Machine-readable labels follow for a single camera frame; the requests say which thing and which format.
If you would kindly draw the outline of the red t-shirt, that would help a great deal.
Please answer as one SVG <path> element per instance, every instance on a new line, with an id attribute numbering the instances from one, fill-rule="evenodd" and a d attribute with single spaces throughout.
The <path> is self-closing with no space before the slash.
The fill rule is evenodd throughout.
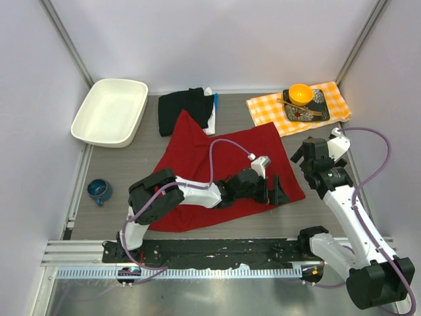
<path id="1" fill-rule="evenodd" d="M 257 157 L 269 156 L 271 163 L 267 175 L 273 177 L 277 174 L 280 177 L 281 187 L 290 203 L 305 198 L 272 123 L 211 138 L 184 111 L 178 117 L 170 142 L 155 170 L 171 168 L 176 175 L 198 182 L 208 182 L 211 175 L 222 180 L 249 167 L 249 153 Z M 263 213 L 272 208 L 251 199 L 241 199 L 225 209 L 181 205 L 153 223 L 150 229 L 185 232 Z"/>

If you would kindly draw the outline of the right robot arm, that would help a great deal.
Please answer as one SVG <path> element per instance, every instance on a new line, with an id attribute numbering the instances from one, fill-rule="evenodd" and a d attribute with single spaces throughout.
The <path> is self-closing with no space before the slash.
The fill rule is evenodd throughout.
<path id="1" fill-rule="evenodd" d="M 351 249 L 346 249 L 322 226 L 302 229 L 297 252 L 306 260 L 316 256 L 327 262 L 345 281 L 351 301 L 368 309 L 403 301 L 415 268 L 400 258 L 380 235 L 355 196 L 343 155 L 350 148 L 344 136 L 329 140 L 307 138 L 291 157 L 305 180 L 339 221 Z"/>

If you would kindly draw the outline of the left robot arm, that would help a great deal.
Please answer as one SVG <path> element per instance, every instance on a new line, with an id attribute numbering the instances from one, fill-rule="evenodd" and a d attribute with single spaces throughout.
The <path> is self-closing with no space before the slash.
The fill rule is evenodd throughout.
<path id="1" fill-rule="evenodd" d="M 169 168 L 156 172 L 129 189 L 128 215 L 117 235 L 117 254 L 127 263 L 134 262 L 149 226 L 180 205 L 225 209 L 240 199 L 273 206 L 289 202 L 279 177 L 275 175 L 273 180 L 269 188 L 262 167 L 246 168 L 209 184 L 176 176 Z"/>

